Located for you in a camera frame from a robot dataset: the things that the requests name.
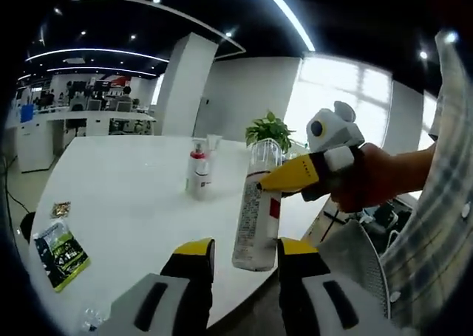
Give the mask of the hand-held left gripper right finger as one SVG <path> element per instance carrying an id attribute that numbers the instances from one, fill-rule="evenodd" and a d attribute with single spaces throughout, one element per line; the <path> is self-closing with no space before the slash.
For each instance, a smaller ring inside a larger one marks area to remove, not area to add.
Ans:
<path id="1" fill-rule="evenodd" d="M 379 300 L 304 241 L 277 243 L 279 307 L 287 335 L 394 335 Z"/>

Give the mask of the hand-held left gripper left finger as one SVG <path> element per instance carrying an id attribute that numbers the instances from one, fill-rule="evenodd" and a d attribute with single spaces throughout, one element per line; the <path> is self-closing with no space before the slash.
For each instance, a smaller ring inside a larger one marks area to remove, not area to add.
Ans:
<path id="1" fill-rule="evenodd" d="M 213 303 L 215 240 L 180 245 L 111 305 L 110 335 L 204 335 Z"/>

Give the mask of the person's right hand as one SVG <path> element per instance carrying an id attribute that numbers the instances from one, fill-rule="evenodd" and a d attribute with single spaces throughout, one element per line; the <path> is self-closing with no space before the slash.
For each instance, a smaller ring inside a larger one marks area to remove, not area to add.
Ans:
<path id="1" fill-rule="evenodd" d="M 331 193 L 331 199 L 345 213 L 381 205 L 396 196 L 393 157 L 372 143 L 365 143 L 361 152 L 361 161 Z"/>

